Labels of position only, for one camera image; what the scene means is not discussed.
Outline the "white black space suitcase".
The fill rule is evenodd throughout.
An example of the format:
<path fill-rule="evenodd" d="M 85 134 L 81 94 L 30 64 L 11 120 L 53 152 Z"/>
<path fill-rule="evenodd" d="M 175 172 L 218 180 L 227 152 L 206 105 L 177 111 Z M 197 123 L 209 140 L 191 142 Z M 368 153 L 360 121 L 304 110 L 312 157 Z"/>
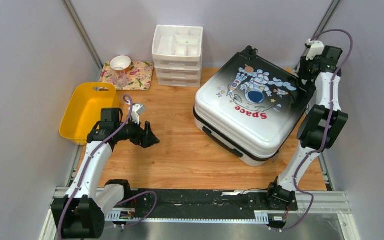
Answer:
<path fill-rule="evenodd" d="M 315 92 L 247 46 L 196 93 L 195 125 L 251 167 L 275 157 Z"/>

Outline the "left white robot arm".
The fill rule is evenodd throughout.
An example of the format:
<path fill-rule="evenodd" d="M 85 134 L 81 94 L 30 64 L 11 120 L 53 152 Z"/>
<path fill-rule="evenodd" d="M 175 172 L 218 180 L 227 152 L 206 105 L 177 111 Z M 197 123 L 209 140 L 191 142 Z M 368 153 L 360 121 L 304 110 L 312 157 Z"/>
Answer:
<path fill-rule="evenodd" d="M 127 180 L 109 180 L 97 193 L 104 167 L 120 141 L 130 141 L 144 149 L 160 141 L 152 132 L 150 122 L 141 127 L 140 115 L 145 111 L 141 103 L 134 103 L 122 121 L 120 108 L 103 108 L 100 120 L 87 135 L 86 153 L 79 172 L 63 198 L 51 204 L 57 227 L 57 237 L 63 239 L 98 239 L 102 236 L 105 217 L 120 206 L 128 207 L 136 199 Z"/>

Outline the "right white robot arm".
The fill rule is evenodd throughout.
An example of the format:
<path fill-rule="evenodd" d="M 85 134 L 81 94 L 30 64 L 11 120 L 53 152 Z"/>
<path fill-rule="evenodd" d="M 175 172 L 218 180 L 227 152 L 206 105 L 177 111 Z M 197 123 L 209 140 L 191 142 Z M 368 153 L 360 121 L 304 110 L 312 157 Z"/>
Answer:
<path fill-rule="evenodd" d="M 298 129 L 299 145 L 292 160 L 267 189 L 269 209 L 289 209 L 309 166 L 333 146 L 348 121 L 338 98 L 342 72 L 337 64 L 342 53 L 341 48 L 324 46 L 319 52 L 310 49 L 300 61 L 298 76 L 315 88 L 315 104 Z"/>

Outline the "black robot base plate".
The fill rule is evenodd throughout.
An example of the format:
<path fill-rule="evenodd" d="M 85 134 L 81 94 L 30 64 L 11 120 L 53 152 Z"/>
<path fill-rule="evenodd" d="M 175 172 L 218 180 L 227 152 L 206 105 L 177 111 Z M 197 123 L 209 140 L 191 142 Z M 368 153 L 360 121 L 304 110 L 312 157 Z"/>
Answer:
<path fill-rule="evenodd" d="M 285 222 L 289 212 L 298 210 L 296 196 L 288 209 L 270 209 L 265 203 L 267 191 L 134 189 L 132 199 L 117 205 L 107 217 L 114 224 L 144 222 L 167 223 L 262 223 L 280 217 Z"/>

